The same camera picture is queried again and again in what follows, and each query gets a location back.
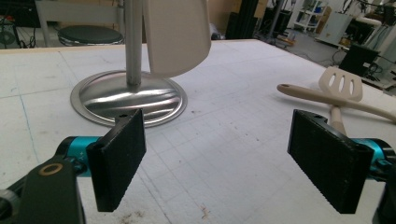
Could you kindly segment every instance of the desk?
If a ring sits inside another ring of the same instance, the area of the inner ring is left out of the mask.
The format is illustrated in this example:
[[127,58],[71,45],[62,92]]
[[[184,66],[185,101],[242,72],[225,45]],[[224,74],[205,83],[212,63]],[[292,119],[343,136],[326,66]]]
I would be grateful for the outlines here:
[[[124,46],[0,51],[0,189],[50,158],[71,135],[108,131],[79,116],[73,87],[125,68]],[[144,70],[149,70],[143,45]],[[324,68],[260,41],[213,42],[209,56],[173,78],[189,103],[177,119],[146,130],[148,152],[120,207],[96,211],[92,182],[78,185],[88,223],[371,223],[384,184],[367,180],[356,215],[339,215],[287,153],[292,110],[329,117],[329,107],[290,98],[280,83],[318,89]],[[364,86],[363,102],[396,100]],[[349,137],[396,147],[396,126],[343,110]]]

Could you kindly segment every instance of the metal pole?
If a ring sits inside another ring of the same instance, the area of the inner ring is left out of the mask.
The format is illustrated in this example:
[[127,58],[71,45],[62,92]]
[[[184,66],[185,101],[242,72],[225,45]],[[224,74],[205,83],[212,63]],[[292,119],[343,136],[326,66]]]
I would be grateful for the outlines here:
[[126,81],[140,85],[142,70],[142,0],[125,0]]
[[283,3],[285,2],[285,0],[279,0],[277,1],[276,4],[276,12],[275,12],[275,16],[273,19],[273,23],[271,24],[271,28],[270,31],[268,32],[268,38],[272,38],[274,35],[274,30],[275,30],[275,26],[276,26],[276,22],[277,19],[279,18],[279,14],[280,14],[280,10],[282,9]]

